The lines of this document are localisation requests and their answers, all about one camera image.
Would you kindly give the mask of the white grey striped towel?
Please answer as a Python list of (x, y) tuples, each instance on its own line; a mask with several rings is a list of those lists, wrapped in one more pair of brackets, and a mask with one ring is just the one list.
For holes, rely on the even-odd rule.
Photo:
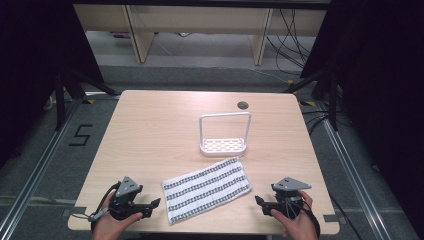
[(252, 186), (239, 157), (162, 182), (171, 225), (246, 195)]

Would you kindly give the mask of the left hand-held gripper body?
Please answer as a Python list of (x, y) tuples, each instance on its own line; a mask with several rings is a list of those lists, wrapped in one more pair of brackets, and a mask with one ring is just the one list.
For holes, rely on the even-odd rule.
[(130, 177), (125, 176), (109, 204), (111, 216), (116, 220), (124, 220), (135, 213), (147, 216), (148, 208), (143, 204), (135, 204), (135, 197), (142, 192), (143, 186)]

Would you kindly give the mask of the person's right hand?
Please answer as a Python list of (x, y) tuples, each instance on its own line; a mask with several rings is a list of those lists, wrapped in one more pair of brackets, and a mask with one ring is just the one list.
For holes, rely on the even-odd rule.
[(291, 220), (281, 212), (273, 209), (272, 216), (279, 221), (285, 228), (282, 237), (291, 237), (292, 240), (318, 240), (317, 231), (313, 221), (304, 212), (301, 211), (296, 219)]

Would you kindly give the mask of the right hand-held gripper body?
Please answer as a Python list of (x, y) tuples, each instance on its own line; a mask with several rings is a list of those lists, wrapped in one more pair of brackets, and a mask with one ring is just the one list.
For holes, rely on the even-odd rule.
[(299, 191), (311, 189), (312, 186), (294, 178), (285, 177), (272, 184), (271, 188), (277, 200), (272, 204), (272, 209), (276, 209), (289, 219), (295, 219), (303, 206), (303, 198)]

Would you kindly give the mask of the dark curtain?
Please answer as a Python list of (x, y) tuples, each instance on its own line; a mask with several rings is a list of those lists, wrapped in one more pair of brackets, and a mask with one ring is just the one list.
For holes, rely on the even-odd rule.
[(70, 0), (0, 0), (0, 168), (32, 127), (58, 77), (104, 82)]
[(424, 239), (424, 0), (329, 0), (304, 75), (337, 57), (342, 99)]

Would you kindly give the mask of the aluminium floor rail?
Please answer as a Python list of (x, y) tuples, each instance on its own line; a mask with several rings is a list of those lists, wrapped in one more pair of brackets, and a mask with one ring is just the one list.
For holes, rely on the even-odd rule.
[(50, 141), (48, 142), (41, 157), (28, 177), (25, 185), (15, 198), (7, 215), (0, 223), (0, 240), (9, 240), (12, 236), (16, 226), (18, 225), (21, 217), (23, 216), (23, 213), (25, 212), (25, 209), (30, 202), (31, 197), (33, 196), (35, 190), (38, 188), (53, 159), (54, 154), (56, 153), (64, 135), (66, 134), (70, 121), (72, 120), (81, 103), (81, 100), (72, 100), (69, 104), (69, 107), (66, 110), (64, 122), (57, 130), (54, 131)]
[(336, 124), (330, 120), (325, 120), (324, 126), (376, 239), (392, 240), (381, 214), (378, 212), (338, 131), (335, 129)]

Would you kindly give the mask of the white towel rack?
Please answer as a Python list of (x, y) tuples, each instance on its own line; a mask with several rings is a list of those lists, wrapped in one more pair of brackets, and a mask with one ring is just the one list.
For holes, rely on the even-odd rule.
[(237, 156), (247, 149), (250, 112), (204, 114), (199, 117), (200, 151), (205, 156)]

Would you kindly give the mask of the beige wooden desk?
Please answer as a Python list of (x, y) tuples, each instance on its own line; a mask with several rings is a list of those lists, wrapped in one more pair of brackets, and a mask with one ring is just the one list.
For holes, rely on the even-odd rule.
[(259, 65), (267, 36), (288, 32), (315, 36), (326, 14), (303, 9), (99, 4), (76, 4), (74, 9), (86, 31), (127, 32), (139, 63), (146, 61), (154, 34), (170, 32), (248, 35), (253, 61)]

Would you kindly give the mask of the person's left hand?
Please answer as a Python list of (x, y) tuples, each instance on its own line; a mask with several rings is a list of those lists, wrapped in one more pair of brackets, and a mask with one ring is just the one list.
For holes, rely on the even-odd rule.
[(97, 221), (92, 240), (118, 240), (130, 225), (140, 221), (142, 217), (142, 213), (135, 213), (124, 220), (117, 220), (106, 212)]

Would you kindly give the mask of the black metal stand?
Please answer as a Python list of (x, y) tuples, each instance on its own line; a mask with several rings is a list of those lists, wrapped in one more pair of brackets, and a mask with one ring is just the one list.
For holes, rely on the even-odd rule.
[(334, 73), (329, 70), (319, 70), (306, 78), (302, 78), (298, 83), (291, 85), (288, 89), (284, 90), (284, 93), (294, 93), (314, 81), (316, 81), (316, 85), (311, 96), (315, 100), (322, 100), (325, 96), (329, 97), (329, 121), (333, 130), (337, 131), (336, 106), (338, 83)]
[(81, 82), (101, 90), (110, 96), (118, 96), (119, 93), (112, 88), (106, 86), (103, 82), (97, 81), (88, 75), (71, 68), (63, 68), (56, 75), (55, 80), (55, 95), (56, 95), (56, 110), (57, 122), (56, 130), (59, 130), (65, 123), (65, 92), (71, 96), (72, 100), (85, 100), (87, 94), (80, 85)]

